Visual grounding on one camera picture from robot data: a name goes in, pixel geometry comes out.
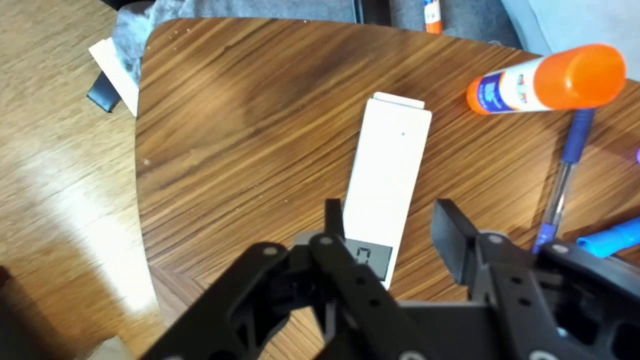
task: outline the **blue pen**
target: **blue pen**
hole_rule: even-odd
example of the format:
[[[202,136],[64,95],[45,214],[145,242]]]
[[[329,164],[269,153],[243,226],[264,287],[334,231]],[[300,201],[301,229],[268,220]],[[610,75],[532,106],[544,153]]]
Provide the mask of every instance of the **blue pen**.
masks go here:
[[[573,116],[573,123],[569,129],[569,135],[566,138],[562,160],[560,161],[560,169],[556,180],[556,186],[551,193],[547,209],[542,218],[542,226],[533,245],[532,251],[537,254],[540,247],[556,238],[558,225],[564,213],[564,203],[566,202],[569,191],[569,184],[573,177],[573,171],[580,161],[584,144],[587,142],[591,123],[593,122],[593,114],[595,109],[576,110]]]

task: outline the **screw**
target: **screw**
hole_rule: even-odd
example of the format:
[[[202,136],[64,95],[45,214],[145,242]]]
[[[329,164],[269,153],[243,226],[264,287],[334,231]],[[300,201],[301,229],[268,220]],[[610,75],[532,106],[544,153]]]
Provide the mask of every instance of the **screw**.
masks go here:
[[[400,354],[400,357],[398,357],[398,360],[427,360],[427,358],[417,351],[407,350],[402,354]]]
[[[535,350],[529,354],[529,360],[558,360],[558,358],[544,350]]]
[[[491,234],[489,235],[489,241],[494,244],[499,244],[502,242],[502,238],[499,235]]]
[[[273,246],[270,247],[266,247],[264,248],[264,250],[262,251],[263,254],[267,255],[267,256],[274,256],[275,254],[278,254],[278,249],[276,249]]]
[[[564,246],[564,245],[560,245],[560,244],[554,244],[551,249],[554,249],[556,252],[560,253],[560,254],[566,254],[567,252],[569,252],[569,248]]]

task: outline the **blue marker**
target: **blue marker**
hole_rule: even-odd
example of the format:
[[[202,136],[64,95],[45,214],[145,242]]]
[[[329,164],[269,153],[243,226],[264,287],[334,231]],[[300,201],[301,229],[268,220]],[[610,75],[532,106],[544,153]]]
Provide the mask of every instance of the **blue marker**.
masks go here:
[[[533,245],[532,251],[537,254],[540,247],[556,238],[556,232],[562,215],[564,213],[564,203],[566,202],[569,191],[569,184],[573,177],[575,167],[580,161],[584,144],[587,142],[591,123],[593,122],[593,114],[595,109],[576,110],[573,116],[573,123],[569,129],[569,135],[564,145],[562,160],[560,161],[560,169],[554,191],[547,204],[547,209],[542,218],[542,226]]]
[[[592,255],[606,258],[620,250],[640,244],[640,218],[629,220],[601,233],[578,238],[576,243]]]

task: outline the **white digital scale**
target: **white digital scale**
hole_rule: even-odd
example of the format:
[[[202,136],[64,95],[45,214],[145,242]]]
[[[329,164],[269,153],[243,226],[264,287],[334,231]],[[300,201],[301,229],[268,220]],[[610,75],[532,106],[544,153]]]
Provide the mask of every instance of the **white digital scale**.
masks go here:
[[[345,246],[389,289],[427,142],[424,102],[377,92],[367,101],[344,203]]]

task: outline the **wooden floor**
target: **wooden floor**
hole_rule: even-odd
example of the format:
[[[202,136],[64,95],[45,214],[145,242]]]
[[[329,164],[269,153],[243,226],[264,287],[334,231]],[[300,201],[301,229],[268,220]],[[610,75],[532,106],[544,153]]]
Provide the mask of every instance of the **wooden floor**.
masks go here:
[[[141,242],[134,118],[85,96],[96,0],[0,3],[0,264],[9,296],[69,357],[119,335],[136,355],[164,325]]]

